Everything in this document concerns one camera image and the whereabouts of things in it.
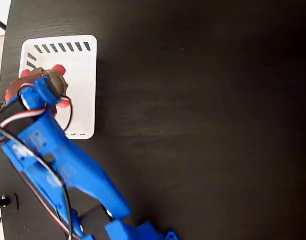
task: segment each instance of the red object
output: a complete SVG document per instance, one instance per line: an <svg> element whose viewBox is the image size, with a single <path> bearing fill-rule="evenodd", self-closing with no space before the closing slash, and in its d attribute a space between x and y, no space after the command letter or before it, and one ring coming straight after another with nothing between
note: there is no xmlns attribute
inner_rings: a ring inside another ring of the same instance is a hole
<svg viewBox="0 0 306 240"><path fill-rule="evenodd" d="M8 90L6 90L5 100L8 102L10 99L11 99L11 97L9 96L9 92L8 92Z"/></svg>
<svg viewBox="0 0 306 240"><path fill-rule="evenodd" d="M22 73L21 73L21 78L27 76L30 72L31 72L31 71L30 71L29 69L23 70Z"/></svg>
<svg viewBox="0 0 306 240"><path fill-rule="evenodd" d="M64 68L63 65L60 64L56 64L55 66L53 66L52 70L56 70L57 72L61 73L62 75L65 74L66 69Z"/></svg>
<svg viewBox="0 0 306 240"><path fill-rule="evenodd" d="M60 108L67 108L69 106L69 101L68 100L62 100L61 102L57 103L56 106Z"/></svg>

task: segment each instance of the white tray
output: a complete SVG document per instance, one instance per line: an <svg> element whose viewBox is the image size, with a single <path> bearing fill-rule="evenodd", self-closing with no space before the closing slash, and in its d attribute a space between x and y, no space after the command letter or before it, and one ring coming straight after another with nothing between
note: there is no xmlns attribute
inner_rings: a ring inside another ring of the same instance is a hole
<svg viewBox="0 0 306 240"><path fill-rule="evenodd" d="M22 70L61 64L69 84L74 114L66 131L69 139L89 139L95 130L97 40L92 35L56 36L29 39L22 46L19 77ZM57 107L56 120L62 128L68 122L70 108Z"/></svg>

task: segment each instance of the dark wooden surface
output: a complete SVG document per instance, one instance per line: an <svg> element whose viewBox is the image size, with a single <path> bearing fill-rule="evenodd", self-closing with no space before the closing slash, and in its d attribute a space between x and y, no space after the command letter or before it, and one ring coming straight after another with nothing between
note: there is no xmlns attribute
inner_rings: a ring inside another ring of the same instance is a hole
<svg viewBox="0 0 306 240"><path fill-rule="evenodd" d="M96 130L76 141L183 240L306 240L306 2L14 0L0 99L31 38L98 40ZM0 149L6 240L64 239ZM71 192L86 232L97 202Z"/></svg>

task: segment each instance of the black clamp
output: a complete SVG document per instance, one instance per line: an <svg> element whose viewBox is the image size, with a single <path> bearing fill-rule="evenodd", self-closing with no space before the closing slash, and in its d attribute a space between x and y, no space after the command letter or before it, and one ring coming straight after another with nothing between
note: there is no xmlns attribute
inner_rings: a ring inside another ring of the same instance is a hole
<svg viewBox="0 0 306 240"><path fill-rule="evenodd" d="M17 197L15 194L11 195L0 195L0 208L16 212L18 209Z"/></svg>

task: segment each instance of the blue robotic arm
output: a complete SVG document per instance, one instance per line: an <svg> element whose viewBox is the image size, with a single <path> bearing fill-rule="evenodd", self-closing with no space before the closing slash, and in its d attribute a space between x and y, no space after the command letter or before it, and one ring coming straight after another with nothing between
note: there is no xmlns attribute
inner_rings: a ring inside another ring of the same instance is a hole
<svg viewBox="0 0 306 240"><path fill-rule="evenodd" d="M65 136L50 111L60 100L48 76L39 78L33 86L11 99L8 106L25 102L24 105L30 110L42 109L47 105L45 112L34 117L33 121L19 124L19 128L25 127L16 133L17 138L42 157L56 171L67 188L77 188L100 201L115 219L106 226L112 240L177 240L174 232L169 232L164 237L149 222L137 228L122 222L121 219L130 214L130 207L97 162ZM14 111L8 106L1 112L3 114L0 113L0 118L8 116L7 111L10 109ZM12 128L16 127L16 122L12 122ZM73 231L81 239L94 239L91 235L84 235L77 212L67 208L61 183L33 155L11 139L5 140L2 148L15 168L26 174L66 223L69 222L70 211Z"/></svg>

